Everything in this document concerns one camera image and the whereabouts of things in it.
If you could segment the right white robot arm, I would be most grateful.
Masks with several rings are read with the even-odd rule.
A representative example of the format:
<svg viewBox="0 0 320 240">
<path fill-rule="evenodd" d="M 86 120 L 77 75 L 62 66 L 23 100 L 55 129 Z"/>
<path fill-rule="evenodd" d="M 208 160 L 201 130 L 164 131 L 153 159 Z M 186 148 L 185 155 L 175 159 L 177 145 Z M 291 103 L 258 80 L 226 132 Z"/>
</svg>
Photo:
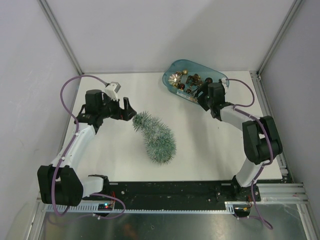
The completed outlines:
<svg viewBox="0 0 320 240">
<path fill-rule="evenodd" d="M 211 116 L 228 123 L 242 132 L 246 159 L 233 176 L 225 195 L 227 200 L 256 200 L 254 185 L 266 166 L 283 152 L 283 145 L 272 116 L 257 117 L 242 110 L 243 105 L 227 102 L 225 83 L 207 81 L 191 91 L 197 103 Z"/>
</svg>

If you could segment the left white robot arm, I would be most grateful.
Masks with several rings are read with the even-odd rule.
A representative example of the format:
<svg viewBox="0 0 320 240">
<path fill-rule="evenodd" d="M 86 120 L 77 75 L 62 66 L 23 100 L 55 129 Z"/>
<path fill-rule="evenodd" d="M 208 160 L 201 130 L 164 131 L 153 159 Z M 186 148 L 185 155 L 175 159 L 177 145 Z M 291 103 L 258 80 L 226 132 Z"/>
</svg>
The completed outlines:
<svg viewBox="0 0 320 240">
<path fill-rule="evenodd" d="M 91 174 L 79 178 L 77 168 L 89 143 L 96 136 L 104 119 L 130 121 L 137 112 L 131 107 L 129 98 L 113 100 L 98 89 L 85 93 L 85 103 L 74 121 L 69 142 L 49 165 L 37 171 L 41 200 L 45 204 L 76 207 L 83 198 L 94 194 L 105 200 L 110 196 L 109 179 L 105 175 Z"/>
</svg>

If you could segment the small frosted christmas tree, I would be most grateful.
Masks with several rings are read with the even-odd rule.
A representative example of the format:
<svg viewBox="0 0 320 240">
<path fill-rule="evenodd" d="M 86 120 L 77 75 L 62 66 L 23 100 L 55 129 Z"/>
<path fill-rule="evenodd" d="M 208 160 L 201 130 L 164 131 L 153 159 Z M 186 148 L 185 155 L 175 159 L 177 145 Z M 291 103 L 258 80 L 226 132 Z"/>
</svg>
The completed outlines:
<svg viewBox="0 0 320 240">
<path fill-rule="evenodd" d="M 176 155 L 174 132 L 163 121 L 147 111 L 132 119 L 136 132 L 141 133 L 147 156 L 158 165 L 168 164 Z"/>
</svg>

